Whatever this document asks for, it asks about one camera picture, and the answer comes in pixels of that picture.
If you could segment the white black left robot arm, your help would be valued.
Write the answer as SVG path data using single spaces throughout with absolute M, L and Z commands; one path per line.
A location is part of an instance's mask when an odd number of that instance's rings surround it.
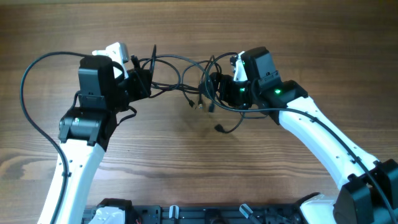
M 80 60 L 73 105 L 59 124 L 60 148 L 65 159 L 57 168 L 40 214 L 39 223 L 80 223 L 93 177 L 103 160 L 110 137 L 120 125 L 116 115 L 131 110 L 130 103 L 150 96 L 153 72 L 143 69 L 136 56 L 134 67 L 104 55 Z

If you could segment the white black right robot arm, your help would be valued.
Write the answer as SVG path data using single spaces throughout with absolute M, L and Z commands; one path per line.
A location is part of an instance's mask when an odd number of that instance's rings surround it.
M 220 108 L 261 113 L 298 138 L 323 164 L 338 196 L 303 199 L 304 223 L 396 223 L 397 162 L 380 161 L 340 131 L 295 81 L 282 81 L 271 53 L 258 47 L 230 53 L 233 74 L 205 70 L 205 95 Z

